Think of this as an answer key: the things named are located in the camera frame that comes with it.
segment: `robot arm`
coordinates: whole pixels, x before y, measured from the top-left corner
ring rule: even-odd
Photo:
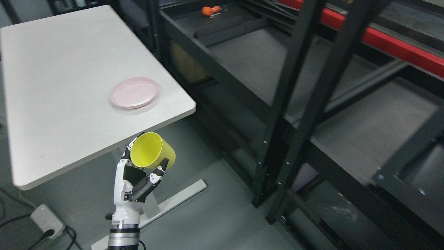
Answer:
[[[117,164],[114,183],[114,204],[116,211],[112,215],[109,250],[137,250],[139,246],[140,208],[145,198],[159,185],[168,165],[163,159],[153,172],[145,172],[131,162],[131,148],[137,136],[125,149]]]

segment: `yellow cup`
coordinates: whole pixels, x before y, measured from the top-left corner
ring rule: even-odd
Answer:
[[[131,148],[131,161],[139,168],[155,169],[165,158],[169,160],[166,167],[168,169],[176,161],[176,152],[154,132],[141,135]]]

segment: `black cable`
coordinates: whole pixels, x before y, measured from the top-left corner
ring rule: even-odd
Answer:
[[[0,220],[3,220],[4,218],[6,218],[6,204],[4,203],[4,200],[1,196],[0,196],[0,203],[1,203],[1,210],[2,210],[2,216],[1,216]]]
[[[66,226],[65,230],[68,233],[68,235],[71,237],[72,241],[71,241],[71,244],[69,244],[69,246],[68,246],[68,248],[66,250],[70,250],[71,249],[72,245],[74,245],[75,238],[77,238],[77,233],[75,231],[73,231],[74,235],[71,236],[71,234],[69,234],[68,228],[70,228],[70,227]]]
[[[36,243],[34,243],[30,248],[28,248],[28,250],[31,250],[33,247],[35,247],[37,244],[39,244],[42,240],[46,239],[46,237],[49,237],[53,234],[54,234],[54,230],[52,230],[52,229],[44,232],[42,237],[40,237],[40,239]]]
[[[30,208],[30,209],[32,209],[32,210],[35,210],[35,208],[34,208],[33,206],[31,206],[30,204],[27,204],[26,202],[23,202],[23,201],[21,201],[21,200],[15,198],[15,197],[12,196],[10,193],[6,192],[6,190],[4,190],[2,187],[0,187],[0,191],[1,191],[3,194],[5,194],[6,196],[8,196],[10,199],[12,199],[13,201],[15,201],[15,202],[17,202],[17,203],[19,203],[19,204],[22,204],[22,205],[24,205],[24,206],[27,207],[27,208]]]
[[[145,246],[145,243],[143,243],[143,241],[141,241],[141,240],[139,240],[139,242],[140,242],[140,244],[142,244],[143,249],[144,249],[144,250],[147,250],[147,247]]]
[[[26,218],[26,217],[30,217],[30,216],[31,216],[30,214],[27,214],[27,215],[22,215],[22,216],[16,217],[14,219],[10,219],[9,221],[3,222],[2,224],[0,224],[0,228],[3,227],[6,224],[9,224],[9,223],[13,222],[13,221],[20,220],[22,218]]]
[[[72,242],[74,242],[74,244],[80,249],[83,250],[82,247],[77,243],[77,241],[75,241],[75,238],[77,237],[77,233],[75,232],[75,230],[73,228],[71,228],[70,226],[66,226],[66,232],[68,233],[69,237],[71,237]]]

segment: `table top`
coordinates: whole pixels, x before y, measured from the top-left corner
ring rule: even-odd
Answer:
[[[196,103],[109,6],[0,32],[12,178],[22,190],[195,111]],[[155,80],[159,94],[139,109],[114,107],[111,89],[131,77]]]

